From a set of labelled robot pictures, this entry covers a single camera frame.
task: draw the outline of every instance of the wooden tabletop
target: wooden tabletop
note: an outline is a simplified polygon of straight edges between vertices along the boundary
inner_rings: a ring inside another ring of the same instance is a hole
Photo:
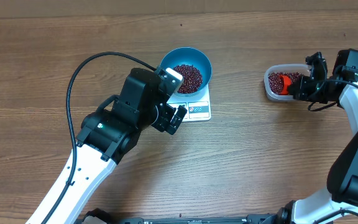
[[[351,139],[345,112],[272,103],[270,66],[304,63],[322,51],[332,72],[339,50],[358,49],[358,11],[69,17],[0,20],[0,223],[24,223],[70,154],[68,81],[90,55],[123,52],[158,65],[191,46],[213,65],[212,119],[173,136],[145,130],[86,207],[119,217],[233,217],[276,213],[326,185]],[[72,91],[76,133],[139,65],[103,57]],[[358,223],[343,218],[338,223]]]

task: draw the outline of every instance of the orange object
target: orange object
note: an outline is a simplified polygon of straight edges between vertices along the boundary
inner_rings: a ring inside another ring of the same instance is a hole
[[[291,79],[286,75],[280,75],[280,78],[282,78],[284,82],[283,91],[281,91],[280,95],[288,95],[288,87],[292,84]]]

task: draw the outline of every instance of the bowl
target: bowl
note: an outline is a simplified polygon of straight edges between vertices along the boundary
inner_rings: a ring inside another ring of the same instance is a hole
[[[265,72],[264,82],[267,98],[271,101],[295,101],[291,95],[278,95],[275,94],[269,85],[269,74],[273,72],[299,72],[304,75],[310,76],[310,66],[305,64],[285,64],[271,66]]]
[[[180,47],[172,50],[161,61],[161,67],[163,69],[174,68],[177,65],[194,65],[201,75],[203,76],[203,82],[198,90],[194,93],[175,93],[178,96],[195,96],[211,81],[212,78],[212,65],[208,57],[201,51],[194,49],[193,47]]]

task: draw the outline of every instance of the white plastic container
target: white plastic container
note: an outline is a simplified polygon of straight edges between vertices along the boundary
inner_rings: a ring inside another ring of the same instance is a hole
[[[266,89],[266,95],[267,98],[271,101],[294,101],[293,97],[291,95],[277,95],[270,89],[269,85],[269,74],[273,72],[299,72],[304,75],[310,76],[310,68],[311,66],[305,65],[305,64],[285,64],[285,65],[274,65],[271,66],[266,72],[265,72],[265,89]]]

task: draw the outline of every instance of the white kitchen scale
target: white kitchen scale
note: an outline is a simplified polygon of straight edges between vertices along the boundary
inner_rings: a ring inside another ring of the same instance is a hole
[[[168,104],[174,108],[180,105],[187,109],[183,122],[209,121],[211,119],[211,100],[209,99],[209,86],[206,85],[197,95],[180,96],[173,94]]]

